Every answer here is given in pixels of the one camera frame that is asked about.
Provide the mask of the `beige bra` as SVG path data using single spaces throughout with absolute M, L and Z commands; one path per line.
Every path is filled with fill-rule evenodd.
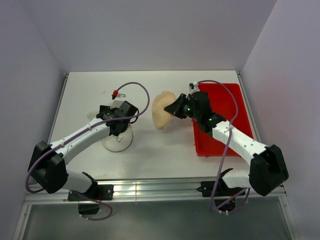
M 165 107 L 176 101 L 176 96 L 173 92 L 162 91 L 152 102 L 151 114 L 152 121 L 156 129 L 165 130 L 173 121 L 173 115 L 164 110 Z

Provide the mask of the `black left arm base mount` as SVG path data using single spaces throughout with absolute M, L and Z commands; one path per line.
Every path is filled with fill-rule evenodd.
M 68 202 L 78 203 L 78 213 L 82 218 L 88 218 L 92 221 L 98 221 L 99 218 L 93 218 L 100 210 L 108 210 L 106 217 L 109 218 L 113 213 L 113 208 L 105 201 L 113 199 L 114 186 L 112 184 L 98 184 L 93 190 L 85 193 L 79 193 L 75 190 L 70 190 L 68 193 Z

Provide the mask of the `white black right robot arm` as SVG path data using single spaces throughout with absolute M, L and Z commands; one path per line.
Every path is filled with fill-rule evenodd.
M 181 94 L 164 110 L 180 119 L 191 118 L 203 133 L 225 144 L 246 161 L 248 171 L 232 169 L 219 177 L 216 189 L 220 194 L 227 195 L 235 188 L 252 188 L 259 195 L 266 196 L 289 178 L 281 149 L 254 140 L 213 112 L 206 92 Z

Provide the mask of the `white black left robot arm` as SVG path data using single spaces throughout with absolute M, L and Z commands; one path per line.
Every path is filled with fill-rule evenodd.
M 39 142 L 32 153 L 28 176 L 49 194 L 65 189 L 86 200 L 98 199 L 102 191 L 97 180 L 84 171 L 67 170 L 67 165 L 96 142 L 102 142 L 113 153 L 127 149 L 133 141 L 129 125 L 137 113 L 138 108 L 126 100 L 118 106 L 101 105 L 96 117 L 71 135 L 50 144 Z

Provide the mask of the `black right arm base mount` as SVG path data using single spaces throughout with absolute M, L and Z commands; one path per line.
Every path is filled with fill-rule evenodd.
M 213 187 L 214 187 L 215 181 L 201 181 L 200 187 L 198 187 L 196 190 L 202 194 L 202 197 L 211 197 Z M 235 188 L 229 188 L 227 185 L 222 181 L 219 180 L 217 184 L 217 188 L 215 191 L 214 196 L 215 197 L 227 197 L 230 198 L 233 195 L 237 194 L 243 190 L 240 187 Z M 236 200 L 229 200 L 228 203 L 226 203 L 224 206 L 220 207 L 219 210 L 221 211 L 233 211 L 236 208 Z

